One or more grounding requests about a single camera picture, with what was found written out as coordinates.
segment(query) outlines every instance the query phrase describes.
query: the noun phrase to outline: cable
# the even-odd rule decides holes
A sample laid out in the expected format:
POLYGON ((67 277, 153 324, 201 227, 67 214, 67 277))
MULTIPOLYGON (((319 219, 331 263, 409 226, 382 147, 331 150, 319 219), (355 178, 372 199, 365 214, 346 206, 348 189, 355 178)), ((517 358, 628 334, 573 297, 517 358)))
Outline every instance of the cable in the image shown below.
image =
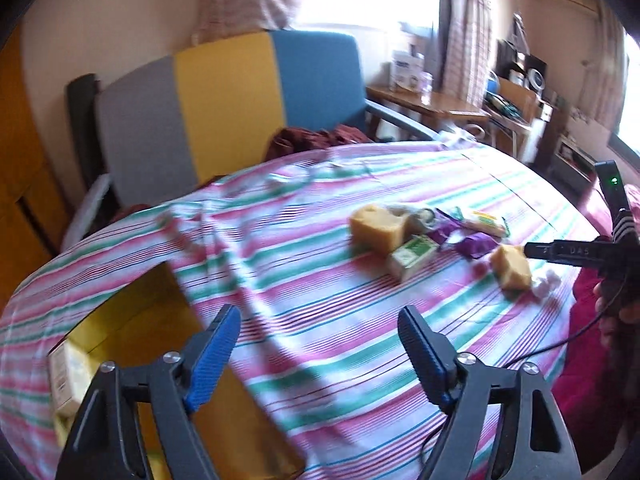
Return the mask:
MULTIPOLYGON (((580 330, 578 330, 578 332, 576 332, 574 334, 571 334, 570 336, 567 336, 564 339, 562 339, 562 341, 559 341, 557 343, 553 343, 552 345, 545 346, 543 348, 539 348, 538 350, 534 350, 533 352, 528 352, 526 354, 523 354, 523 355, 520 355, 518 357, 515 357, 515 358, 511 359, 510 361, 507 361, 500 368, 509 368, 510 366, 513 366, 514 364, 516 364, 518 361, 522 361, 523 359, 529 359, 530 357, 533 357, 533 356, 536 356, 536 355, 539 355, 539 354, 543 354, 544 352, 549 352, 550 350, 553 350, 554 348, 558 348, 559 346, 562 346, 562 345, 565 345, 567 343, 570 343, 570 342, 578 339, 581 335, 584 335, 584 333, 587 332, 587 330, 589 330, 591 327, 593 327, 597 322, 599 322, 604 317, 604 315, 609 311, 609 309, 613 306, 613 304, 616 302, 616 300, 618 299, 618 297, 622 293, 622 290, 625 288, 627 279, 628 279, 628 271, 625 274, 624 279, 622 280, 622 284, 620 285, 620 288, 613 295, 613 297, 607 302, 606 306, 596 315, 596 317, 594 317, 590 322, 588 322, 585 326, 583 326, 580 330)), ((418 456, 418 458, 420 459, 420 475, 418 475, 418 479, 422 475, 422 472, 424 471, 424 467, 427 464, 426 458, 424 456, 427 444, 431 441, 431 439, 434 436, 436 436, 438 433, 440 433, 442 428, 444 428, 444 425, 445 425, 445 422, 443 422, 442 424, 440 424, 439 426, 434 428, 434 430, 431 431, 431 433, 429 433, 424 438, 424 440, 422 441, 422 444, 420 445, 420 454, 418 456)))
POLYGON ((440 431, 442 430, 442 428, 444 428, 445 423, 443 422, 442 424, 440 424, 439 426, 437 426, 436 428, 434 428, 433 431, 431 431, 430 434, 428 434, 424 440, 422 441, 422 445, 420 446, 420 474, 422 474, 422 470, 424 469, 424 466, 427 465, 427 461, 424 457, 424 448, 427 447, 427 444, 429 443, 429 441, 436 436, 438 433, 440 433, 440 431))
POLYGON ((576 332, 575 334, 571 334, 570 336, 567 336, 564 339, 562 339, 562 341, 559 341, 557 343, 553 343, 552 345, 539 348, 538 350, 534 350, 533 352, 528 352, 528 353, 523 354, 523 355, 518 356, 518 357, 514 357, 510 361, 508 361, 505 364, 503 364, 500 368, 509 368, 510 366, 516 364, 518 361, 522 361, 523 359, 529 359, 530 357, 533 357, 535 355, 539 355, 539 354, 543 354, 545 352, 549 352, 550 350, 553 350, 554 348, 558 348, 559 346, 562 346, 562 345, 565 345, 567 343, 570 343, 571 341, 574 341, 574 340, 578 339, 581 335, 584 335, 584 333, 587 332, 587 330, 590 329, 597 322, 599 322, 604 317, 604 315, 609 311, 609 309, 613 306, 615 301, 618 299, 618 296, 622 293, 622 290, 625 288, 626 279, 628 278, 628 275, 629 275, 629 273, 627 271, 626 274, 625 274, 625 278, 622 280, 622 284, 620 285, 620 288, 615 293, 613 298, 611 298, 608 301, 606 306, 598 313, 598 315, 596 317, 594 317, 590 322, 588 322, 585 326, 583 326, 580 330, 578 330, 578 332, 576 332))

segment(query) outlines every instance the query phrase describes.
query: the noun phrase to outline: chair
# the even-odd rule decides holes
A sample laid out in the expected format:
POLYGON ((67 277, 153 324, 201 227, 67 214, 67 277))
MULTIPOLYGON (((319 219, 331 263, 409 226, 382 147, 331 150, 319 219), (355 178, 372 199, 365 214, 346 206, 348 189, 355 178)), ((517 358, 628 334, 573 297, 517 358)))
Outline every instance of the chair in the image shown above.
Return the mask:
POLYGON ((188 48, 113 82, 94 108, 108 173, 92 183, 63 250, 86 235, 110 188, 122 207, 178 198, 260 163, 284 126, 364 131, 369 112, 416 139, 434 136, 366 100, 355 40, 333 32, 276 30, 188 48))

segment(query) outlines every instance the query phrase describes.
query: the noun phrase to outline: striped tablecloth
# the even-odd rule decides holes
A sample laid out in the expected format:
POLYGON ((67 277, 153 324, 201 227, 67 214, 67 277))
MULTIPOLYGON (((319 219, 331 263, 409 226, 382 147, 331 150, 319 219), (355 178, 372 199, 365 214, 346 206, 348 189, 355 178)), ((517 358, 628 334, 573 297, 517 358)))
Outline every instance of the striped tablecloth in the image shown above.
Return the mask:
MULTIPOLYGON (((516 243, 595 236, 548 183, 484 146, 343 146, 241 171, 117 222, 17 289, 0 319, 0 425, 18 456, 38 478, 54 477, 47 352, 167 260, 203 322, 223 303, 242 309, 232 367, 306 454, 304 479, 416 478, 420 443, 442 417, 399 342, 400 307, 417 305, 456 348, 501 364, 566 335, 577 271, 556 266, 562 285, 545 301, 507 299, 486 258, 443 251, 399 285, 350 243, 347 218, 370 202, 482 208, 506 217, 516 243)), ((537 362, 553 380, 562 351, 537 362)), ((477 463, 496 420, 490 411, 477 463)))

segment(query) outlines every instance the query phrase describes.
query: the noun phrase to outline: wooden cabinet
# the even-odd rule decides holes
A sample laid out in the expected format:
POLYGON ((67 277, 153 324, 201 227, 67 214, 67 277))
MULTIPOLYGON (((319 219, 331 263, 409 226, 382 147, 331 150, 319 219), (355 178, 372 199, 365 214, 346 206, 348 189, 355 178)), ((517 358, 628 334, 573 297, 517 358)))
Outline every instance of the wooden cabinet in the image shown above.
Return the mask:
POLYGON ((0 312, 55 256, 69 220, 33 123, 18 27, 0 51, 0 312))

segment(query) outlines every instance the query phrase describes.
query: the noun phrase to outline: chair armrest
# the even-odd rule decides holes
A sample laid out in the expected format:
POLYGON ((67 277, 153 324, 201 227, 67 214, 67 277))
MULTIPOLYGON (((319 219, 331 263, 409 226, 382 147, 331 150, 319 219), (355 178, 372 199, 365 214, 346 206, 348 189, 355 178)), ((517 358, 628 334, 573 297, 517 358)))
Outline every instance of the chair armrest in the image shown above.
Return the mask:
POLYGON ((100 211, 102 200, 110 187, 111 175, 109 175, 109 173, 102 174, 95 179, 95 182, 82 199, 78 211, 76 211, 71 224, 66 230, 65 237, 62 239, 62 246, 60 247, 61 252, 77 244, 89 232, 98 211, 100 211))
POLYGON ((365 110, 376 117, 379 117, 383 121, 387 123, 391 123, 401 130, 409 132, 412 136, 417 137, 420 140, 433 140, 436 136, 436 132, 427 128, 423 124, 420 124, 418 121, 414 121, 413 119, 402 115, 386 106, 379 105, 373 101, 369 101, 368 99, 365 101, 366 108, 365 110))

